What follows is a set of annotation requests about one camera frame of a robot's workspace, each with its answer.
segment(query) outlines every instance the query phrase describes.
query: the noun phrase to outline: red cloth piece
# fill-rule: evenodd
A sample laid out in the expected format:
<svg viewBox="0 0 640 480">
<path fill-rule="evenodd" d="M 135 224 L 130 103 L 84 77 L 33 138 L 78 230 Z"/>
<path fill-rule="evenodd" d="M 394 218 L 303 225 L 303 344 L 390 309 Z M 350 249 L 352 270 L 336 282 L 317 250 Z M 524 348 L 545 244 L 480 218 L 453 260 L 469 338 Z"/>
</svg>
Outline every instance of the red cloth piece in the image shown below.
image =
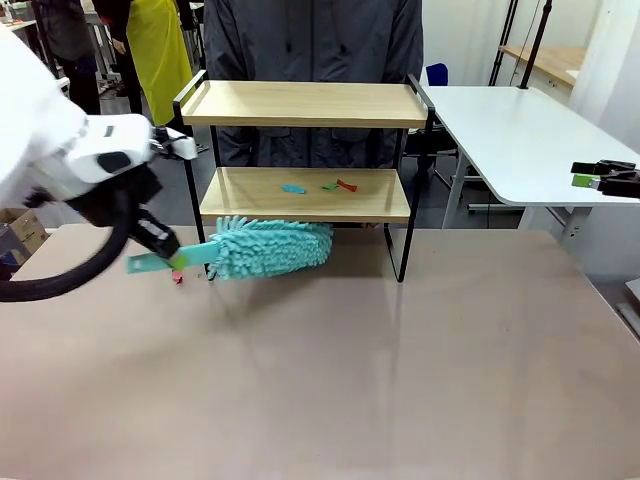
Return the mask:
<svg viewBox="0 0 640 480">
<path fill-rule="evenodd" d="M 340 185 L 342 188 L 346 188 L 347 190 L 350 190 L 352 192 L 355 192 L 356 190 L 358 190 L 358 186 L 357 185 L 349 185 L 348 183 L 344 183 L 340 179 L 338 179 L 338 181 L 336 183 L 338 185 Z"/>
</svg>

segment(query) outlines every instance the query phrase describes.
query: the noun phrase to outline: gray jacket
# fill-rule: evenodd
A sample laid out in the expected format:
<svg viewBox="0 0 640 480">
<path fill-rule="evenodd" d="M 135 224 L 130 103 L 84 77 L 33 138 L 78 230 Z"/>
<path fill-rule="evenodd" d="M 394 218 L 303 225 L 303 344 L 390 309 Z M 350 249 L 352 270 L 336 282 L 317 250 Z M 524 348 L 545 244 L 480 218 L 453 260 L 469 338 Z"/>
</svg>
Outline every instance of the gray jacket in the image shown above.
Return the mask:
<svg viewBox="0 0 640 480">
<path fill-rule="evenodd" d="M 422 0 L 205 0 L 209 77 L 402 83 L 422 68 Z M 391 131 L 218 129 L 223 165 L 387 167 Z"/>
</svg>

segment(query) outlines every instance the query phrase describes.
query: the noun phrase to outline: black clamp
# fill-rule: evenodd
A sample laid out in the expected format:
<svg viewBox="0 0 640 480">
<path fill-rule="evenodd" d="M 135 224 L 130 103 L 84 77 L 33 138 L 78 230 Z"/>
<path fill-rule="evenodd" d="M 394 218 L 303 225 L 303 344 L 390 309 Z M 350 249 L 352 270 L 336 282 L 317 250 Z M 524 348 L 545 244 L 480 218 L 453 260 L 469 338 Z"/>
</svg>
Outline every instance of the black clamp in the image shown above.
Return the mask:
<svg viewBox="0 0 640 480">
<path fill-rule="evenodd" d="M 593 179 L 592 188 L 603 195 L 640 199 L 640 171 L 635 163 L 601 160 L 598 163 L 574 163 L 571 173 L 597 175 Z"/>
</svg>

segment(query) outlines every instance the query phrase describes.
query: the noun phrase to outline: green cloth piece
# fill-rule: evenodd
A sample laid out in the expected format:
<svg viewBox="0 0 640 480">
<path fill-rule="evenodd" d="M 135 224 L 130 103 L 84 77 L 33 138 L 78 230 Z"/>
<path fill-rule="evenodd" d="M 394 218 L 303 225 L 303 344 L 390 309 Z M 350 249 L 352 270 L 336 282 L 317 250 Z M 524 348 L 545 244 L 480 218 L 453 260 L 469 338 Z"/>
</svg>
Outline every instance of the green cloth piece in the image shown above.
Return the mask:
<svg viewBox="0 0 640 480">
<path fill-rule="evenodd" d="M 599 178 L 599 175 L 587 175 L 578 173 L 573 176 L 573 182 L 571 182 L 571 185 L 573 185 L 574 187 L 591 188 L 591 180 L 597 180 Z"/>
</svg>

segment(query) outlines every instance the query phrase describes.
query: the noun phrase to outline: black cable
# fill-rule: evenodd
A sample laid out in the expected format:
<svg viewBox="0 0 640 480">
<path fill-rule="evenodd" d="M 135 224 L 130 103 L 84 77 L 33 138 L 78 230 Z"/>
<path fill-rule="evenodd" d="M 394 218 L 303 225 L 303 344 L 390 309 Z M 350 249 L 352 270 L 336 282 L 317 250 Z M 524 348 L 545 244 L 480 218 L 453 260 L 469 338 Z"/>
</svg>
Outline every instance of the black cable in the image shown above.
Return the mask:
<svg viewBox="0 0 640 480">
<path fill-rule="evenodd" d="M 522 54 L 524 53 L 524 49 L 527 46 L 527 42 L 529 41 L 529 36 L 531 35 L 531 30 L 533 30 L 533 25 L 536 23 L 536 16 L 538 15 L 538 10 L 540 9 L 540 3 L 542 0 L 538 0 L 536 4 L 536 11 L 533 12 L 533 18 L 531 19 L 531 25 L 529 25 L 529 31 L 527 32 L 527 38 L 524 39 L 524 43 L 522 44 L 522 50 L 520 50 L 520 55 L 518 56 L 518 60 L 516 61 L 516 67 L 513 69 L 513 74 L 511 75 L 511 80 L 509 80 L 509 86 L 513 85 L 513 79 L 516 76 L 516 72 L 518 71 L 518 67 L 520 66 L 520 60 L 522 60 Z"/>
<path fill-rule="evenodd" d="M 113 196 L 117 222 L 102 248 L 82 265 L 49 278 L 0 282 L 0 302 L 34 302 L 63 295 L 81 287 L 105 271 L 119 256 L 135 222 L 137 204 L 124 191 Z"/>
</svg>

